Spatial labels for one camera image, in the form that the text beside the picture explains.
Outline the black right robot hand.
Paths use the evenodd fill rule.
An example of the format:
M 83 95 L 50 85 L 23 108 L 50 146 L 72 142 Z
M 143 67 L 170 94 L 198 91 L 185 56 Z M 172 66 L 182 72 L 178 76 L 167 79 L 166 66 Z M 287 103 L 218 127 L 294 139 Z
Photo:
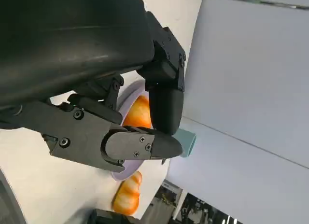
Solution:
M 113 211 L 94 209 L 87 224 L 142 224 L 142 221 Z

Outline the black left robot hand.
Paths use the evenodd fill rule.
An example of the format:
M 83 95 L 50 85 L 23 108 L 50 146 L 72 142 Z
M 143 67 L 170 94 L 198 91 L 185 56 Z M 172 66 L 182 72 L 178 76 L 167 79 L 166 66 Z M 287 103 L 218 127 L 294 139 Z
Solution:
M 186 54 L 143 0 L 0 0 L 0 126 L 113 172 L 182 154 Z M 121 126 L 123 73 L 145 79 L 152 127 Z

